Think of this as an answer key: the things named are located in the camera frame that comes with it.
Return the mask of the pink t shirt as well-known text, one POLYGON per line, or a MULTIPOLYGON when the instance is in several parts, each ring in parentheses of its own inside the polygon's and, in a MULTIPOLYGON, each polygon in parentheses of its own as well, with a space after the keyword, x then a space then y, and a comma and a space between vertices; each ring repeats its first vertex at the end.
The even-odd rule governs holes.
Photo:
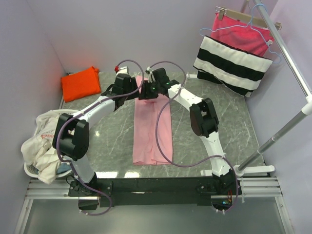
POLYGON ((162 94, 156 99, 135 100, 134 112, 134 165, 169 164, 158 149, 161 147, 165 156, 173 160, 173 140, 171 109, 167 105, 158 122, 158 141, 156 141, 156 120, 160 109, 168 102, 162 94))

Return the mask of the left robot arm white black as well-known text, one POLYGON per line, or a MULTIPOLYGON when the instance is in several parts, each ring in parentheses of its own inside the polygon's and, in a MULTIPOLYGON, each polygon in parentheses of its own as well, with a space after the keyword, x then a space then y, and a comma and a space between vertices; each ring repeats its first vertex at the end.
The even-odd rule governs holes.
POLYGON ((87 196, 98 189, 96 173, 87 158, 89 130, 104 116, 114 112, 127 99, 139 97, 136 79, 128 74, 117 74, 115 83, 96 101, 74 114, 60 115, 53 139, 53 148, 61 162, 68 163, 76 178, 81 180, 80 190, 87 196))

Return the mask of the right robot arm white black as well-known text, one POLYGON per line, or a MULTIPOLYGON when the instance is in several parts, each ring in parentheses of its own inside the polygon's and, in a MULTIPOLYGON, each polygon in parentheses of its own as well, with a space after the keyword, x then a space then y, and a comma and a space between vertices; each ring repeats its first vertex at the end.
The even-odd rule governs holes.
POLYGON ((212 166, 212 177, 217 179, 214 182, 214 190, 218 194, 226 194, 231 189, 231 184, 238 187, 234 166, 225 157, 219 140, 219 120, 213 102, 209 98, 202 99, 192 94, 178 81, 169 80, 164 68, 153 70, 151 67, 148 67, 146 73, 149 74, 149 78, 142 86, 141 95, 147 100, 155 99, 160 94, 168 98, 157 114, 155 126, 157 149, 165 161, 180 168, 189 168, 209 160, 212 166), (159 121, 162 119, 163 111, 172 101, 177 101, 189 111, 191 129, 202 140, 208 154, 207 158, 190 165, 183 165, 174 163, 163 152, 158 137, 159 121))

